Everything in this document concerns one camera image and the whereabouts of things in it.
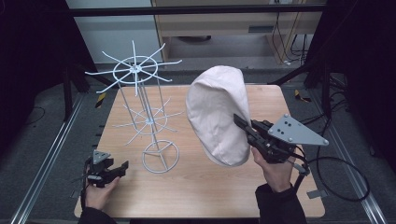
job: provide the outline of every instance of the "person's arm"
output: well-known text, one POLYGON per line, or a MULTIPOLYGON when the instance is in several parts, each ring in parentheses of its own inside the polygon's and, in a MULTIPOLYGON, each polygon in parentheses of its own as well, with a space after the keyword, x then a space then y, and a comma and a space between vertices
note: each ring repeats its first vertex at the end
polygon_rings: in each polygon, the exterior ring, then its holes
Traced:
POLYGON ((269 164, 255 147, 251 149, 254 161, 262 168, 267 184, 256 189, 260 221, 263 224, 303 224, 306 223, 304 210, 290 183, 292 163, 269 164))
POLYGON ((116 177, 104 188, 89 185, 86 188, 85 209, 82 211, 78 224, 116 224, 116 221, 103 212, 111 191, 119 184, 120 178, 116 177))

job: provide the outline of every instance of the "hat rack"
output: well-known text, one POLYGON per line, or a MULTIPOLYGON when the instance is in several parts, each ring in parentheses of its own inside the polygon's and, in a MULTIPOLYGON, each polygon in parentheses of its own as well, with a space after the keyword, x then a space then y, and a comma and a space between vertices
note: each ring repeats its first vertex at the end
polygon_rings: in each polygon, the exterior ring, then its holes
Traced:
POLYGON ((102 91, 97 91, 96 93, 103 93, 108 91, 110 88, 118 85, 120 88, 120 93, 122 95, 124 101, 124 107, 128 111, 129 116, 131 117, 132 122, 114 125, 114 127, 125 127, 125 126, 133 126, 136 130, 136 134, 125 144, 125 146, 131 144, 138 135, 148 135, 151 137, 151 143, 143 150, 142 152, 142 162, 144 167, 154 173, 161 174, 170 171, 174 168, 178 162, 179 158, 179 150, 175 143, 169 140, 158 140, 157 133, 161 132, 163 129, 166 129, 171 132, 177 132, 177 130, 171 129, 167 127, 167 121, 170 117, 177 116, 182 114, 183 112, 179 112, 172 115, 167 115, 165 113, 165 106, 170 101, 170 98, 164 103, 163 102, 163 94, 161 92, 161 84, 160 80, 165 82, 171 82, 172 79, 165 79, 158 76, 158 67, 160 65, 168 65, 168 64, 177 64, 181 63, 181 60, 173 63, 157 63, 152 57, 160 52, 165 44, 162 45, 161 48, 156 50, 150 56, 136 56, 134 41, 132 41, 133 52, 134 55, 132 57, 126 58, 124 60, 118 60, 106 53, 104 53, 108 58, 118 62, 113 70, 98 72, 98 73, 90 73, 86 72, 85 74, 90 76, 100 76, 112 74, 115 81, 107 86, 102 91), (145 82, 151 78, 157 78, 157 86, 159 90, 159 97, 161 98, 161 106, 160 107, 152 107, 149 103, 149 96, 146 92, 145 82), (134 86, 134 97, 139 97, 141 103, 141 110, 135 111, 128 104, 127 95, 122 89, 121 84, 126 86, 134 86), (168 164, 164 157, 164 152, 169 150, 174 150, 176 152, 176 157, 172 164, 168 164), (147 162, 148 156, 154 156, 158 158, 158 161, 162 164, 163 169, 153 169, 152 163, 149 164, 147 162))

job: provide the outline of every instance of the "wooden desk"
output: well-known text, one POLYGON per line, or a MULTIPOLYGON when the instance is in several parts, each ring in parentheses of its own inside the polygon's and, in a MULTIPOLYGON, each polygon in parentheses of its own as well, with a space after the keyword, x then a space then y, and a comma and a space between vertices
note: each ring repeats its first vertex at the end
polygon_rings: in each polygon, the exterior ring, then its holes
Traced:
MULTIPOLYGON (((151 107, 160 106, 157 87, 146 87, 151 107)), ((167 114, 185 111, 185 96, 189 86, 162 87, 163 99, 170 97, 167 114)), ((127 92, 131 108, 140 106, 134 97, 134 88, 127 92)), ((252 119, 277 121, 289 113, 282 91, 278 86, 247 85, 249 109, 252 119)), ((131 122, 124 102, 118 93, 109 114, 98 150, 111 153, 113 167, 129 161, 119 186, 113 192, 105 211, 111 217, 180 217, 180 218, 228 218, 259 217, 255 198, 256 188, 265 183, 261 168, 249 160, 238 167, 216 165, 204 153, 201 143, 187 120, 186 113, 168 120, 167 126, 177 133, 162 130, 157 138, 173 141, 180 150, 175 168, 165 174, 153 174, 142 165, 142 151, 151 143, 149 136, 139 135, 130 145, 125 144, 135 135, 133 127, 113 127, 131 122)), ((298 173, 293 172, 292 182, 298 173)), ((307 217, 321 217, 324 207, 320 198, 308 199, 306 193, 315 190, 312 175, 306 177, 298 191, 307 217)), ((79 202, 75 215, 81 212, 79 202)))

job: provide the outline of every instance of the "human hand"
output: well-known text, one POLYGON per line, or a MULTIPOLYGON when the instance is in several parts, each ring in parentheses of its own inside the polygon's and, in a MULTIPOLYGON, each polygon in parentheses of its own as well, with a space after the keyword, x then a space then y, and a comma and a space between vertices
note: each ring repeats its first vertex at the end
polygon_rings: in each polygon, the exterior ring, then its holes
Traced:
POLYGON ((282 192, 290 188, 291 170, 296 160, 294 157, 289 157, 289 162, 270 164, 262 157, 257 148, 252 147, 251 152, 254 161, 262 168, 264 178, 273 192, 282 192))
POLYGON ((104 188, 97 188, 94 185, 90 184, 86 188, 85 206, 102 211, 107 203, 111 192, 119 184, 119 182, 120 177, 117 176, 111 183, 105 185, 104 188))

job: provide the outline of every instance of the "white hat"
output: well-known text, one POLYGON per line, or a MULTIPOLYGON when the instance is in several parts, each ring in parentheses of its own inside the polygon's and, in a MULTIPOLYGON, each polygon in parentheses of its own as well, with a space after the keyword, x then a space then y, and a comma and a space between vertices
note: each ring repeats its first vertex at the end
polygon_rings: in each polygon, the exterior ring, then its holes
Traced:
POLYGON ((187 117, 210 160, 238 166, 248 160, 246 133, 233 114, 250 123, 248 96, 241 70, 215 66, 196 78, 187 93, 187 117))

